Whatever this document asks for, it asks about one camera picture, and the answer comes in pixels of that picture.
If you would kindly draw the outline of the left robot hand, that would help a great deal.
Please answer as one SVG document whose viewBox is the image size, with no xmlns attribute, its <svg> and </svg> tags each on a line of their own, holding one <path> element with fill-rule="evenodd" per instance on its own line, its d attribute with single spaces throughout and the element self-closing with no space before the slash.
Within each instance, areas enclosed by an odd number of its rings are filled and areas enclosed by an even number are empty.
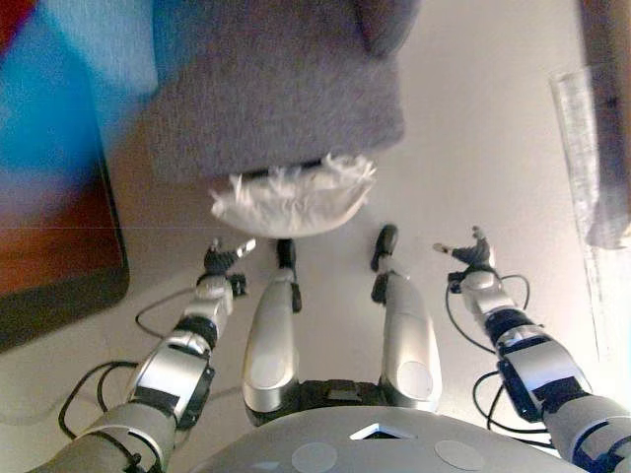
<svg viewBox="0 0 631 473">
<path fill-rule="evenodd" d="M 256 240 L 254 238 L 231 250 L 224 250 L 221 241 L 214 238 L 204 256 L 205 274 L 225 276 L 233 265 L 253 252 L 255 248 Z"/>
</svg>

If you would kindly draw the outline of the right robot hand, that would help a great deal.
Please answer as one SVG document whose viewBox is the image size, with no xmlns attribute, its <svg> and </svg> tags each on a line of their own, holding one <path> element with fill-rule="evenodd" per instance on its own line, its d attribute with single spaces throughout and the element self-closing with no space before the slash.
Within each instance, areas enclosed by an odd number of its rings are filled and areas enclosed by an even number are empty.
<svg viewBox="0 0 631 473">
<path fill-rule="evenodd" d="M 488 241 L 484 231 L 478 227 L 471 228 L 472 237 L 475 244 L 472 246 L 448 246 L 443 243 L 434 243 L 432 248 L 442 254 L 465 264 L 467 267 L 490 267 L 495 268 L 495 252 Z"/>
</svg>

